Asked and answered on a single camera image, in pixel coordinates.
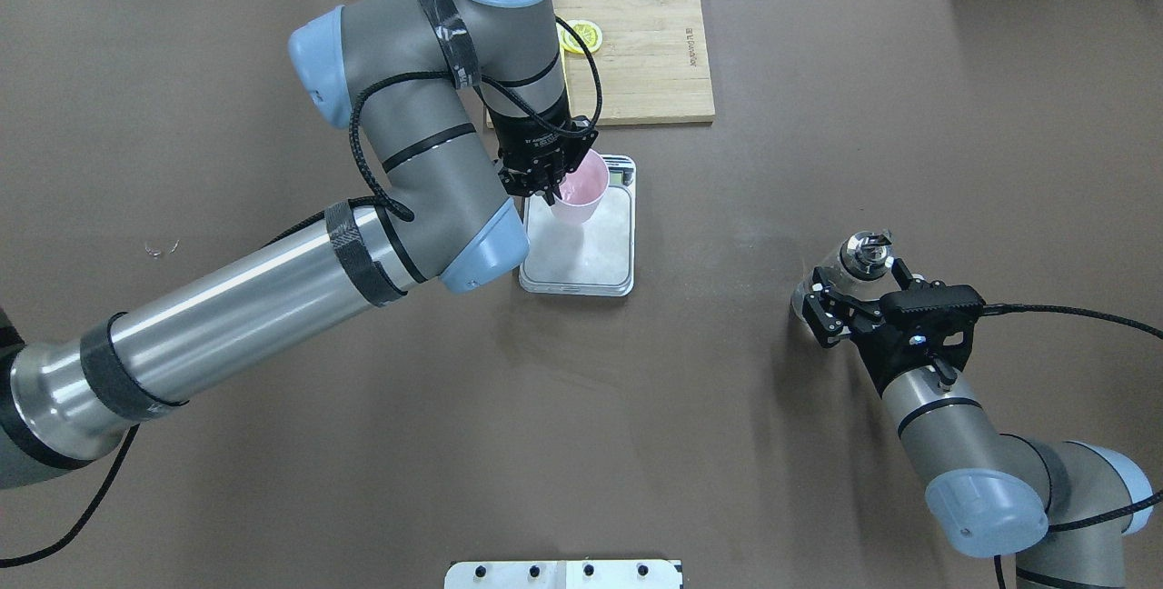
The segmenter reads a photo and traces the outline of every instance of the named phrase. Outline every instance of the lemon slice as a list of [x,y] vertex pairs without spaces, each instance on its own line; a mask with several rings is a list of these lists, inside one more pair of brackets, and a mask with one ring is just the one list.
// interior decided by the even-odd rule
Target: lemon slice
[[[572,27],[578,37],[582,37],[582,41],[585,42],[586,48],[591,52],[597,52],[601,48],[601,27],[598,27],[597,23],[582,19],[566,21],[566,23]],[[564,27],[557,26],[557,41],[561,42],[563,49],[577,55],[585,55],[582,52],[582,47],[578,45],[577,40],[566,33]]]

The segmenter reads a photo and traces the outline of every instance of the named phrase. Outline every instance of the white metal plate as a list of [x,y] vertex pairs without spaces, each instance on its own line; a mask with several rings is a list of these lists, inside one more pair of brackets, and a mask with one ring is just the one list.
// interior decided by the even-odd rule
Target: white metal plate
[[519,281],[526,291],[618,297],[634,289],[637,173],[616,168],[619,161],[632,163],[627,157],[602,158],[612,165],[609,187],[585,223],[559,221],[541,198],[525,200],[529,254]]
[[[640,567],[647,573],[641,573]],[[682,586],[679,560],[458,562],[444,575],[444,589],[682,589]]]

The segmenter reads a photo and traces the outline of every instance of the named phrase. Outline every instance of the electrical cable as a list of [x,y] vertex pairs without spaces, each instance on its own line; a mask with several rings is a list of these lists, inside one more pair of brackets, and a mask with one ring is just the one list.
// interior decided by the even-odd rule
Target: electrical cable
[[105,474],[105,482],[101,483],[101,488],[97,490],[97,496],[93,496],[88,506],[85,508],[80,518],[77,519],[76,525],[72,526],[72,530],[63,535],[56,544],[41,548],[35,553],[29,553],[17,558],[0,559],[0,568],[13,568],[38,562],[49,555],[60,552],[62,548],[67,546],[73,539],[77,538],[78,534],[80,534],[81,528],[85,527],[88,519],[93,517],[93,512],[95,512],[97,508],[101,505],[101,501],[105,499],[105,494],[108,494],[109,488],[113,487],[113,481],[117,477],[117,471],[121,470],[121,464],[126,461],[126,455],[129,453],[129,445],[134,442],[134,437],[137,437],[137,428],[140,427],[141,424],[137,424],[129,428],[129,432],[126,433],[126,439],[121,442],[121,449],[117,450],[117,456],[113,460],[113,466],[110,466],[109,471]]
[[1142,331],[1151,336],[1163,339],[1163,331],[1161,331],[1160,328],[1148,326],[1147,324],[1140,322],[1134,319],[1128,319],[1126,317],[1107,314],[1106,312],[1096,312],[1093,310],[1083,310],[1080,307],[1063,307],[1061,305],[1023,305],[1020,303],[1013,303],[1013,304],[998,303],[993,305],[986,305],[982,315],[999,317],[1003,314],[1014,314],[1022,312],[1042,312],[1049,314],[1070,314],[1073,317],[1087,317],[1087,319],[1098,319],[1100,321],[1110,321],[1112,324],[1119,324],[1121,326],[1135,328],[1136,331]]
[[1108,520],[1120,519],[1122,517],[1129,517],[1130,515],[1146,510],[1153,505],[1157,505],[1163,502],[1163,490],[1151,494],[1142,501],[1130,503],[1129,505],[1119,508],[1116,510],[1111,510],[1110,512],[1103,512],[1101,515],[1093,515],[1084,519],[1072,520],[1068,523],[1058,523],[1050,526],[1050,532],[1068,532],[1071,530],[1082,530],[1084,527],[1090,527],[1092,525],[1098,525],[1100,523],[1106,523]]

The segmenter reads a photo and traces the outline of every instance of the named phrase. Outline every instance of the pink cup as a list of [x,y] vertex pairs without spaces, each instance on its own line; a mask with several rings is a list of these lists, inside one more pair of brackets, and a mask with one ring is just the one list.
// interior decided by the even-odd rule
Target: pink cup
[[562,198],[557,199],[549,211],[559,221],[580,226],[593,217],[601,197],[609,185],[609,169],[598,151],[590,149],[582,158],[578,170],[562,180]]

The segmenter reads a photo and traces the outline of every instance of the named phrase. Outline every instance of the brown table surface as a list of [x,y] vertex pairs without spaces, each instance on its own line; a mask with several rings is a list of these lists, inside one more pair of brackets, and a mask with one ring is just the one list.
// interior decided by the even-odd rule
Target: brown table surface
[[[351,1],[2,0],[0,303],[27,339],[362,196],[285,51]],[[661,555],[691,588],[993,587],[855,349],[806,343],[787,297],[890,227],[987,300],[1163,322],[1163,0],[702,1],[714,125],[599,137],[641,169],[628,298],[420,288],[142,428],[80,538],[0,584],[421,588],[454,560]],[[1158,341],[977,334],[1000,430],[1163,482]],[[107,463],[0,495],[0,554],[64,533]],[[1129,586],[1163,586],[1161,533],[1127,539]]]

